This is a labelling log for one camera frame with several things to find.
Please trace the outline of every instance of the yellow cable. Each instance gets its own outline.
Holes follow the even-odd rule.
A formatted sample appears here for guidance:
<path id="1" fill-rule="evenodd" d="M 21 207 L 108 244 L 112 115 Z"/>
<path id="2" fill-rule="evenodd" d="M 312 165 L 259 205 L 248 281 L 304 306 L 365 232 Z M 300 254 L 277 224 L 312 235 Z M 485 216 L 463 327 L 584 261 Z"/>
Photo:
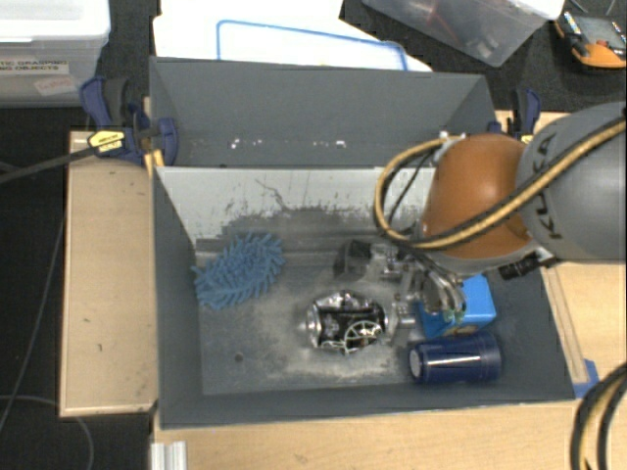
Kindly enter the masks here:
<path id="1" fill-rule="evenodd" d="M 437 240 L 423 240 L 419 242 L 410 243 L 410 245 L 415 249 L 421 250 L 441 250 L 446 249 L 447 247 L 456 244 L 458 242 L 463 242 L 464 240 L 481 233 L 483 230 L 490 228 L 492 225 L 498 223 L 502 219 L 506 218 L 508 215 L 515 212 L 517 209 L 522 207 L 528 201 L 530 201 L 533 197 L 535 197 L 542 189 L 546 188 L 551 184 L 560 174 L 565 172 L 571 165 L 581 159 L 584 155 L 594 150 L 601 144 L 610 140 L 611 138 L 617 136 L 621 132 L 625 130 L 625 121 L 622 120 L 619 123 L 613 125 L 612 127 L 600 132 L 599 134 L 587 139 L 586 141 L 578 144 L 573 150 L 566 155 L 561 161 L 559 161 L 554 167 L 552 167 L 549 171 L 540 175 L 537 181 L 527 186 L 523 189 L 514 199 L 504 204 L 498 210 L 492 212 L 490 215 L 485 218 L 477 221 L 476 223 L 464 228 L 460 232 L 454 233 L 452 235 L 448 235 L 444 238 L 440 238 Z M 379 176 L 377 180 L 376 187 L 374 190 L 374 215 L 380 225 L 380 227 L 385 231 L 385 233 L 396 240 L 401 240 L 406 242 L 408 237 L 394 230 L 388 221 L 385 219 L 382 207 L 382 199 L 383 199 L 383 187 L 385 181 L 387 180 L 390 172 L 396 168 L 396 166 L 407 160 L 408 158 L 418 155 L 426 150 L 431 148 L 437 148 L 439 146 L 444 145 L 446 142 L 455 139 L 455 138 L 445 138 L 445 139 L 435 139 L 431 141 L 427 141 L 420 145 L 414 146 L 400 155 L 396 156 L 389 162 L 383 172 Z"/>

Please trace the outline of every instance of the blue microfiber duster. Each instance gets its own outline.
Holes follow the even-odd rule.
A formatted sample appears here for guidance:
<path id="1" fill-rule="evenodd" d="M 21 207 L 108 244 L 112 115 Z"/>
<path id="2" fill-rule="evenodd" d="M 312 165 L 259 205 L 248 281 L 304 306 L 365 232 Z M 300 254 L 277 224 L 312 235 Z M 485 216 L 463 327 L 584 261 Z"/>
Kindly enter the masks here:
<path id="1" fill-rule="evenodd" d="M 268 233 L 244 240 L 235 237 L 228 248 L 205 268 L 192 266 L 197 277 L 196 297 L 201 305 L 214 309 L 258 298 L 274 282 L 285 262 L 280 239 Z"/>

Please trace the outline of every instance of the clear plastic container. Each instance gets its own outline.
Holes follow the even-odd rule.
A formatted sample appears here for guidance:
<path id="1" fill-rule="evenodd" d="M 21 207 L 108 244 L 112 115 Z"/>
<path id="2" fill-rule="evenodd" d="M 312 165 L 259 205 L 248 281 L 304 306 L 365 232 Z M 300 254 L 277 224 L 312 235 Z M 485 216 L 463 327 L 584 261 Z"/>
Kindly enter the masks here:
<path id="1" fill-rule="evenodd" d="M 0 107 L 79 105 L 110 30 L 109 0 L 0 0 Z"/>
<path id="2" fill-rule="evenodd" d="M 362 0 L 390 18 L 493 67 L 502 65 L 564 0 Z"/>

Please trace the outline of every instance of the orange object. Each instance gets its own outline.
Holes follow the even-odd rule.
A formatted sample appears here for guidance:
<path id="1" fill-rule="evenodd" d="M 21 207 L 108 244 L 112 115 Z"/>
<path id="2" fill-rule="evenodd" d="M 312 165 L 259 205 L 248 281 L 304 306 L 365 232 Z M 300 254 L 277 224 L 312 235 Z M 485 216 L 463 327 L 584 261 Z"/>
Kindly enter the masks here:
<path id="1" fill-rule="evenodd" d="M 438 235 L 504 199 L 515 189 L 516 170 L 525 145 L 497 134 L 464 138 L 438 164 L 422 216 L 422 235 Z M 505 256 L 531 238 L 519 214 L 484 235 L 448 249 L 448 256 L 486 259 Z"/>

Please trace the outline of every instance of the blue cylindrical can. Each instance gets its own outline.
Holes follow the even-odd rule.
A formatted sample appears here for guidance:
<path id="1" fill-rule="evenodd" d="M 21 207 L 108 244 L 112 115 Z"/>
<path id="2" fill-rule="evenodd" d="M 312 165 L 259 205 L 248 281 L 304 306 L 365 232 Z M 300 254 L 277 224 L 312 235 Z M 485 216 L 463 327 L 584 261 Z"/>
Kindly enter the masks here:
<path id="1" fill-rule="evenodd" d="M 493 381 L 501 374 L 501 352 L 487 331 L 437 338 L 410 350 L 411 376 L 417 383 Z"/>

